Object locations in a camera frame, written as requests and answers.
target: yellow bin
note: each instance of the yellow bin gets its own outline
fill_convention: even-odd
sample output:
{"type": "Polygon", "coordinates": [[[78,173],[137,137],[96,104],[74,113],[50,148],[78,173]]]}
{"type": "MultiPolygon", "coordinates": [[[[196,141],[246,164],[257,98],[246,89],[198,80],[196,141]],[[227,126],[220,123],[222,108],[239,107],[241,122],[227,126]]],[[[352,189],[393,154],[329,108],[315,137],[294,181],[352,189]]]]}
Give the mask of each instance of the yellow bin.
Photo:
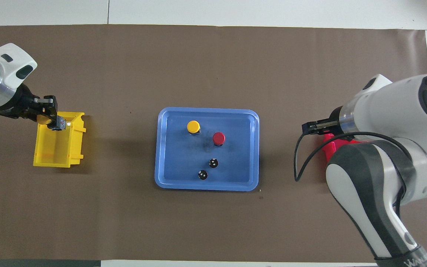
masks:
{"type": "Polygon", "coordinates": [[[37,125],[34,166],[69,168],[80,164],[82,150],[83,112],[57,112],[66,120],[66,129],[52,131],[46,125],[37,125]]]}

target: red button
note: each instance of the red button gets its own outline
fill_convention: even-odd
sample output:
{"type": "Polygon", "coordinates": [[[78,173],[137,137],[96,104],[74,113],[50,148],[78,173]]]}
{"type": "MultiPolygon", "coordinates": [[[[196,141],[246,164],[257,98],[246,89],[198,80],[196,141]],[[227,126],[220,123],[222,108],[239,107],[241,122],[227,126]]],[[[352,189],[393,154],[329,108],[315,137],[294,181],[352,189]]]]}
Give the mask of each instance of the red button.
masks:
{"type": "Polygon", "coordinates": [[[215,145],[223,145],[225,143],[225,135],[222,132],[216,132],[212,137],[215,145]]]}

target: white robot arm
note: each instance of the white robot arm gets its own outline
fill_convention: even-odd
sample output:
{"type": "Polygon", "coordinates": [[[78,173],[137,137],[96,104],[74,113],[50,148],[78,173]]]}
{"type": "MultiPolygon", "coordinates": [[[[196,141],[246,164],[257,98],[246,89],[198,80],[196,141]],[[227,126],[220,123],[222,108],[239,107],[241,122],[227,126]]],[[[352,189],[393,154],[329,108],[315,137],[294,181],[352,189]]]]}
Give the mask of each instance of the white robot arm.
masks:
{"type": "Polygon", "coordinates": [[[0,47],[0,115],[29,118],[52,130],[64,130],[64,118],[57,116],[55,96],[34,96],[22,82],[37,67],[36,61],[15,44],[0,47]]]}
{"type": "Polygon", "coordinates": [[[329,132],[369,141],[337,150],[326,178],[378,266],[427,267],[427,252],[393,210],[427,197],[427,75],[395,83],[377,75],[328,119],[303,125],[304,135],[329,132]],[[401,147],[354,132],[386,135],[401,147]]]}

